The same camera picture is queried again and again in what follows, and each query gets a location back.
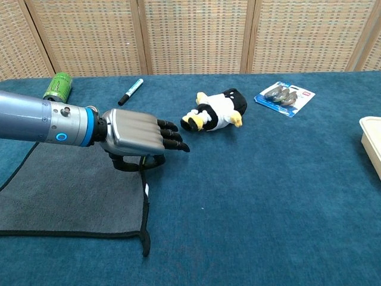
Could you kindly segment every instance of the marker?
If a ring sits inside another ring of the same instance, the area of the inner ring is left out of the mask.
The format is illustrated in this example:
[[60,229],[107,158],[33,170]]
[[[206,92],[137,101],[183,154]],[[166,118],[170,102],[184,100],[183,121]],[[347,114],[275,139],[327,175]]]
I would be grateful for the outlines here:
[[118,101],[118,104],[122,106],[123,104],[126,103],[127,100],[130,99],[132,94],[142,85],[143,79],[138,79],[133,86],[123,95],[123,97]]

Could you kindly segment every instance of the green can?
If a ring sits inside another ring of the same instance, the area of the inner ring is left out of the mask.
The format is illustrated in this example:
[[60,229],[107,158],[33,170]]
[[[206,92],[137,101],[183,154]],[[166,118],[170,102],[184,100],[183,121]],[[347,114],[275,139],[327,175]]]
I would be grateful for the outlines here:
[[67,73],[57,73],[50,82],[43,99],[66,103],[71,91],[72,78]]

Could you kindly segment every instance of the blue ring light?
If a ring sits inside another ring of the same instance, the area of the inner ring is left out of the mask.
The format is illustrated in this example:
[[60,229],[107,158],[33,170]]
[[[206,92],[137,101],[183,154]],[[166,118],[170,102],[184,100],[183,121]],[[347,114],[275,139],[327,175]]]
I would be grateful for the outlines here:
[[59,133],[55,136],[58,141],[65,141],[67,139],[66,133]]
[[87,114],[88,114],[88,128],[86,130],[85,138],[83,138],[83,141],[81,143],[81,147],[86,147],[91,140],[91,137],[93,136],[94,131],[94,114],[93,111],[89,108],[85,108]]

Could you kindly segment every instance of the robot finger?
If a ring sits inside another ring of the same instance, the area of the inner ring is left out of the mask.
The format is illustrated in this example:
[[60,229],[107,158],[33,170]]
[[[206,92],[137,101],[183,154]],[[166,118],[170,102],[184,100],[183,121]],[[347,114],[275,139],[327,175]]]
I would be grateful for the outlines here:
[[169,150],[182,150],[187,153],[191,151],[188,145],[186,145],[183,142],[179,142],[175,140],[163,139],[163,145],[165,149],[169,149]]
[[181,137],[181,135],[178,134],[177,132],[172,131],[172,130],[161,129],[160,134],[165,139],[172,139],[172,140],[176,140],[179,142],[183,142],[183,138]]
[[176,124],[166,120],[158,119],[157,125],[160,127],[160,129],[170,129],[172,131],[179,131],[179,128],[177,128]]

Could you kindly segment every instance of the wicker panel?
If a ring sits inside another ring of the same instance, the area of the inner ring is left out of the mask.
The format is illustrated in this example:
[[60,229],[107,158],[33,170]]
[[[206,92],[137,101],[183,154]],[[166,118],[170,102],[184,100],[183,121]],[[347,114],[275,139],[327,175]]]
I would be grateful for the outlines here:
[[129,1],[29,1],[57,71],[72,76],[140,74]]
[[381,70],[381,32],[370,51],[363,70]]
[[263,0],[252,73],[344,71],[378,0]]
[[2,1],[0,28],[0,80],[50,76],[17,1]]
[[247,0],[144,4],[154,74],[239,73]]

